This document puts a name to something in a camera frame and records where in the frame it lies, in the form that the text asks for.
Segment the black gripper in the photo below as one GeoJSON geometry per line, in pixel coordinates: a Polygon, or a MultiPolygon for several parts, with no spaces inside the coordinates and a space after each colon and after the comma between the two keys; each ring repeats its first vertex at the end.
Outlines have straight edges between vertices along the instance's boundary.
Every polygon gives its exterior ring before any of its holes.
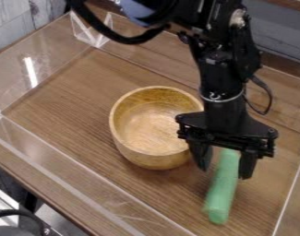
{"type": "Polygon", "coordinates": [[[175,116],[178,138],[183,139],[194,162],[203,171],[212,159],[212,147],[240,152],[238,177],[253,175],[257,159],[271,158],[275,151],[277,130],[255,120],[246,111],[245,94],[200,94],[203,110],[175,116]]]}

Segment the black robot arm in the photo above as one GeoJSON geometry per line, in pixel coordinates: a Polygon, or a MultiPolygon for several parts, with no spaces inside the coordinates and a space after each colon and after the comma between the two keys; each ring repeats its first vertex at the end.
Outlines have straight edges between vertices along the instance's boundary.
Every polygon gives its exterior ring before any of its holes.
{"type": "Polygon", "coordinates": [[[253,42],[250,18],[242,0],[164,0],[159,8],[164,21],[191,31],[180,33],[199,72],[200,112],[175,117],[178,136],[190,148],[200,169],[208,168],[208,148],[240,152],[238,177],[253,175],[257,160],[274,155],[277,130],[247,113],[246,83],[262,89],[255,77],[261,52],[253,42]]]}

